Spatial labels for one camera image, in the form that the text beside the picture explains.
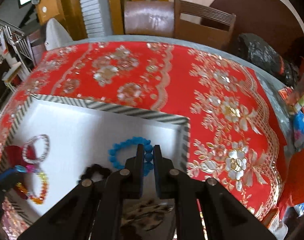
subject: white tray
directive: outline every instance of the white tray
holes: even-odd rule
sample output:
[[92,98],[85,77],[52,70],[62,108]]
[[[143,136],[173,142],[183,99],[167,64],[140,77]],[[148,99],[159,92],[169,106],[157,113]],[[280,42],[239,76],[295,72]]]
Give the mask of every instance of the white tray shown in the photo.
[[[152,145],[159,144],[163,157],[171,159],[175,168],[185,171],[188,130],[188,118],[183,116],[90,100],[30,96],[15,116],[7,145],[23,146],[34,135],[49,136],[49,155],[40,165],[49,179],[48,193],[42,205],[22,200],[14,191],[10,192],[9,200],[24,220],[32,224],[76,186],[86,167],[98,163],[116,171],[108,160],[108,150],[114,143],[133,136],[150,139]],[[38,157],[44,143],[39,140],[34,146]],[[132,146],[120,151],[117,158],[124,164],[135,154],[136,147]],[[7,167],[4,154],[0,169]],[[35,174],[27,176],[27,184],[39,194],[39,178]],[[144,178],[142,198],[156,198],[153,172]]]

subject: red tablecloth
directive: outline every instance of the red tablecloth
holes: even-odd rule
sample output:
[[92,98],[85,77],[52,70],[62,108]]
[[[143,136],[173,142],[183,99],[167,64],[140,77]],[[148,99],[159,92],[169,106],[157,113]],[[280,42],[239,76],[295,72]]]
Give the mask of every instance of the red tablecloth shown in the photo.
[[234,61],[146,42],[89,43],[49,51],[3,113],[0,156],[13,114],[31,93],[186,116],[191,125],[191,177],[217,178],[258,219],[276,204],[286,172],[286,142],[254,71]]

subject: screw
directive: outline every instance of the screw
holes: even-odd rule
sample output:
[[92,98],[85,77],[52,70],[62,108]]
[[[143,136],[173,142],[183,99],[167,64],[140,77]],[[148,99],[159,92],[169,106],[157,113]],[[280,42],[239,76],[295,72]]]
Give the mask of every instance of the screw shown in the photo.
[[82,186],[83,187],[89,187],[89,186],[91,186],[91,184],[92,184],[92,180],[90,180],[90,179],[82,180]]
[[171,174],[172,176],[178,176],[179,171],[178,171],[177,169],[171,169],[171,170],[170,170],[170,174]]
[[218,181],[215,178],[208,178],[206,182],[211,186],[215,186]]
[[130,171],[128,169],[122,169],[122,170],[120,170],[120,174],[122,176],[127,176],[130,174]]

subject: metal railing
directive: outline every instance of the metal railing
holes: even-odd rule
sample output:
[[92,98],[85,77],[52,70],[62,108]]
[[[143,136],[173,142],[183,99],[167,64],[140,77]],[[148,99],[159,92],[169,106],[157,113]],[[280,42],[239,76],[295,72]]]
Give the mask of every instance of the metal railing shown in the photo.
[[26,73],[26,75],[28,75],[30,70],[25,65],[22,55],[30,59],[34,66],[35,66],[35,61],[31,49],[31,44],[25,32],[12,24],[0,20],[0,45],[1,45],[2,32],[4,34],[5,40],[13,47],[15,53],[19,56],[23,70]]

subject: blue beaded bracelet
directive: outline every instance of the blue beaded bracelet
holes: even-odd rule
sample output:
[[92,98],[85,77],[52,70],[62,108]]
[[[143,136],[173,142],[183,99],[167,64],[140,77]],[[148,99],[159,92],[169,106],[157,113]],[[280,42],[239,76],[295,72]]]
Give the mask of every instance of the blue beaded bracelet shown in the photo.
[[153,164],[151,163],[151,161],[153,160],[153,146],[150,143],[151,140],[147,140],[143,137],[133,137],[132,139],[127,139],[126,141],[121,142],[119,144],[115,143],[113,144],[113,148],[108,151],[110,155],[109,161],[112,163],[114,168],[118,170],[124,169],[124,165],[121,165],[116,158],[117,152],[131,145],[143,144],[145,151],[144,159],[146,161],[143,166],[143,175],[145,177],[154,168]]

